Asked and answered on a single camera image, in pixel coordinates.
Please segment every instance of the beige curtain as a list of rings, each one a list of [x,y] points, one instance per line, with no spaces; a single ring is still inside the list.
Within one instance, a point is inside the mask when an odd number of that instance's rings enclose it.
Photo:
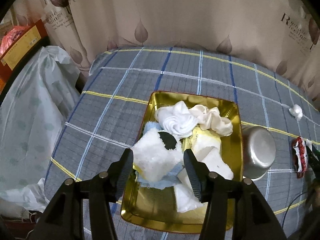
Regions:
[[[123,45],[218,51],[276,71],[320,104],[320,30],[301,0],[16,0],[20,24],[42,18],[87,73]]]

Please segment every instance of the silver rivet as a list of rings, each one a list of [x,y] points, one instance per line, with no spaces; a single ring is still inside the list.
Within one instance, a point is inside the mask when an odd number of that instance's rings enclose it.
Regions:
[[[64,184],[66,184],[66,185],[71,185],[72,183],[74,182],[74,180],[73,179],[66,179],[65,181],[64,181]]]
[[[102,179],[106,178],[107,176],[108,176],[108,173],[106,171],[102,171],[99,173],[99,177]]]
[[[252,183],[252,180],[249,179],[249,178],[244,178],[244,179],[243,179],[243,182],[244,182],[245,184],[247,184],[247,185],[250,185],[250,184]]]
[[[218,173],[214,172],[214,171],[210,171],[209,175],[208,175],[211,179],[215,179],[218,177]]]

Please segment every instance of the gray checkered cloth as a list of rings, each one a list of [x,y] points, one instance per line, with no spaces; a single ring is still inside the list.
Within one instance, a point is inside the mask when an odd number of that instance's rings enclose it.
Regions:
[[[255,184],[282,222],[285,209],[314,178],[308,170],[297,179],[289,152],[292,139],[303,136],[320,145],[320,114],[303,91],[283,77],[254,63],[231,56],[180,48],[132,48],[102,53],[95,59],[84,87],[58,139],[49,165],[48,200],[69,177],[91,179],[117,161],[135,143],[155,90],[224,98],[238,104],[242,125],[267,127],[276,141],[276,159]],[[297,122],[289,107],[298,104]],[[302,195],[288,211],[284,231],[290,235],[304,216]],[[120,205],[110,204],[119,239],[198,239],[198,235],[154,231],[122,220]],[[84,202],[84,232],[91,239],[88,202]],[[226,233],[231,239],[232,232]]]

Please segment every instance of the red plastic bag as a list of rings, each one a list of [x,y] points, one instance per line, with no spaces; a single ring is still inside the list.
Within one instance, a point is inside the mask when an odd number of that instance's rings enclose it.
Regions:
[[[11,44],[14,43],[14,41],[17,40],[28,28],[29,26],[14,26],[13,29],[2,38],[0,46],[0,57],[11,46]]]

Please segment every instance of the yellow paper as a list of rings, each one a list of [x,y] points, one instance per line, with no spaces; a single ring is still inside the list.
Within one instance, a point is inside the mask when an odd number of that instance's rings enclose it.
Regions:
[[[28,30],[4,55],[2,63],[7,63],[13,70],[23,56],[41,39],[36,26]]]

